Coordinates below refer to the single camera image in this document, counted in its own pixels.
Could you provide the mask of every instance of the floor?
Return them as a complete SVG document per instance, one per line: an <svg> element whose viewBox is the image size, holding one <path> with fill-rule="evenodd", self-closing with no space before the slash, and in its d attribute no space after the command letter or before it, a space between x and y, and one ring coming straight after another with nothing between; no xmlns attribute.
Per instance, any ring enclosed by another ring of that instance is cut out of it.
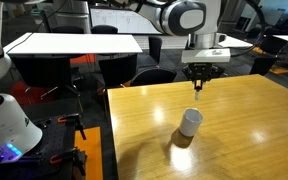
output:
<svg viewBox="0 0 288 180"><path fill-rule="evenodd" d="M36 25L31 17L24 16L16 19L8 19L3 22L2 44L3 46L12 42L14 39L24 34L25 32L34 31ZM232 34L237 38L243 38L241 34ZM180 62L181 52L185 46L185 39L177 38L177 41L170 40L170 37L162 36L164 46L161 52L161 67L174 69L177 71L177 76L174 81L187 80L182 73L182 68L185 64ZM137 37L141 41L147 39L146 36ZM231 53L237 53L240 50L232 49ZM236 58L231 58L230 62L217 64L225 68L225 73L228 77L247 75L248 70L240 67L247 64L249 67L253 63L253 58L248 55L243 55ZM104 116L102 98L92 92L96 91L96 82L92 79L89 69L86 64L77 64L80 67L84 79L78 82L76 85L81 92L82 104L84 107L84 113L82 114L82 121L87 128L99 126L101 128L102 139L102 155L103 155L103 172L104 179L117 179L115 154L114 154L114 142L112 135L111 122ZM14 80L8 73L2 80L0 80L0 93L7 93L10 88L20 79L16 72L13 72ZM268 73L266 78L288 88L288 73L276 75ZM45 116L66 114L62 106L67 106L72 101L74 96L68 93L61 93L61 100L46 104L39 104L37 106L23 106L23 109L31 119L41 118Z"/></svg>

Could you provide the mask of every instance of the white cup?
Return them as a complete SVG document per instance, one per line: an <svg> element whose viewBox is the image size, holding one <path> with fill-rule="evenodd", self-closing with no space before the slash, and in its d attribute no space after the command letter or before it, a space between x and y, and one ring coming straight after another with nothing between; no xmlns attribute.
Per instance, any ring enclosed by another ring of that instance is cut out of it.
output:
<svg viewBox="0 0 288 180"><path fill-rule="evenodd" d="M196 108L185 109L179 127L180 132L187 137L195 135L198 127L203 120L202 114Z"/></svg>

